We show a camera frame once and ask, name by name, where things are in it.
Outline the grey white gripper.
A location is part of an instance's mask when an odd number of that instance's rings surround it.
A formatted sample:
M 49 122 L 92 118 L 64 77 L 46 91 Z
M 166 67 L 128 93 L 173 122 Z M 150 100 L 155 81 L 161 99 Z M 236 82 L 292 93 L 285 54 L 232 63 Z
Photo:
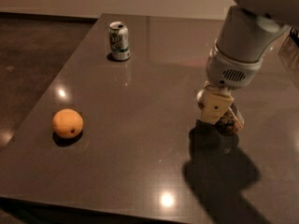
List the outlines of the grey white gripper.
M 208 124 L 219 121 L 234 101 L 231 90 L 248 86 L 262 62 L 262 53 L 254 48 L 217 40 L 206 64 L 207 80 L 213 85 L 206 85 L 196 96 L 200 120 Z

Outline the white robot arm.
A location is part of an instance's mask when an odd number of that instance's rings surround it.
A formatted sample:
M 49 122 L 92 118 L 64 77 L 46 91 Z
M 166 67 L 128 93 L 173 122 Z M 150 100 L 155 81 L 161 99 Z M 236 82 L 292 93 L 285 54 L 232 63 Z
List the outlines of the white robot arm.
M 197 94 L 201 121 L 217 123 L 230 109 L 232 91 L 247 86 L 268 46 L 299 26 L 299 0 L 233 0 L 209 53 L 207 81 Z

